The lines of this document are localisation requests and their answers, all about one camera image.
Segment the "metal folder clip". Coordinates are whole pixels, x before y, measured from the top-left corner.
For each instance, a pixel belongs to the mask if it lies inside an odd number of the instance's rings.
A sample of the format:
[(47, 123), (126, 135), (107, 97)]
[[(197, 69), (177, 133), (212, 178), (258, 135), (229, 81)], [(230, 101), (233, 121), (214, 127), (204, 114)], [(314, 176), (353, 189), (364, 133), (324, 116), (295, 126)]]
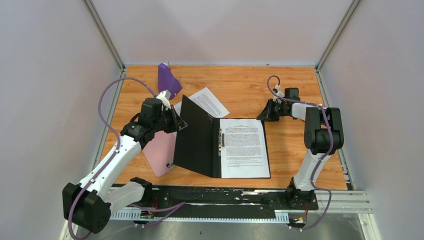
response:
[(217, 142), (218, 142), (218, 156), (219, 157), (222, 155), (222, 148), (225, 146), (224, 141), (225, 141), (225, 133), (220, 128), (218, 130), (218, 138), (217, 138)]

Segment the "printed white paper sheet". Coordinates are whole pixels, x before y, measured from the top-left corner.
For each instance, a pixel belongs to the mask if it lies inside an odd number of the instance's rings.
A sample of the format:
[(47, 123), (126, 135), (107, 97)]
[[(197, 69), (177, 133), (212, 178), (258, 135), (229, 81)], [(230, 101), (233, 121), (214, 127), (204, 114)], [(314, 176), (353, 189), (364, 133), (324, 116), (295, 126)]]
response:
[(221, 118), (221, 178), (271, 177), (265, 126), (257, 119)]

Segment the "red folder with black inside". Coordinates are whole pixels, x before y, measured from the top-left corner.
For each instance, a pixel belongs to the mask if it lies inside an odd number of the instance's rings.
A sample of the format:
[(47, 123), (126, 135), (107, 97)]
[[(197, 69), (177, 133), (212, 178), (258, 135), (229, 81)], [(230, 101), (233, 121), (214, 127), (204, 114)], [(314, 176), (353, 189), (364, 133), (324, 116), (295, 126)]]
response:
[(218, 156), (220, 119), (187, 123), (178, 131), (173, 163), (181, 168), (211, 178), (221, 178), (221, 157)]

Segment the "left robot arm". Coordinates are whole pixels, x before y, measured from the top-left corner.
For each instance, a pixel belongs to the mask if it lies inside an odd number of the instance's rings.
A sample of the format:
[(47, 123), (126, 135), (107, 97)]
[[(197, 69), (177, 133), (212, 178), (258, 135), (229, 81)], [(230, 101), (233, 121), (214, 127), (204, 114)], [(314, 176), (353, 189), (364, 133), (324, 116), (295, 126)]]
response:
[(69, 182), (63, 188), (63, 214), (68, 224), (97, 234), (113, 214), (130, 204), (149, 206), (153, 201), (152, 183), (134, 177), (118, 189), (111, 190), (111, 187), (157, 132), (174, 133), (186, 126), (168, 99), (160, 96), (147, 98), (140, 112), (116, 135), (114, 147), (99, 165), (79, 183)]

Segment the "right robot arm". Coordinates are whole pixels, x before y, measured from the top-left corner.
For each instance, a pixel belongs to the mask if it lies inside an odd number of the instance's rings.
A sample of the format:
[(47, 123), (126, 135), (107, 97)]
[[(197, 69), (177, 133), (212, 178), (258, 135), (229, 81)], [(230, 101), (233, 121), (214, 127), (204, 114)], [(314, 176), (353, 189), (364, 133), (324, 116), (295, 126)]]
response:
[(320, 104), (303, 102), (299, 89), (290, 87), (281, 91), (278, 86), (271, 89), (273, 98), (267, 101), (257, 117), (263, 122), (277, 122), (289, 116), (304, 121), (304, 145), (306, 153), (301, 167), (290, 180), (283, 200), (292, 209), (313, 201), (316, 181), (324, 164), (344, 145), (341, 110), (323, 107)]

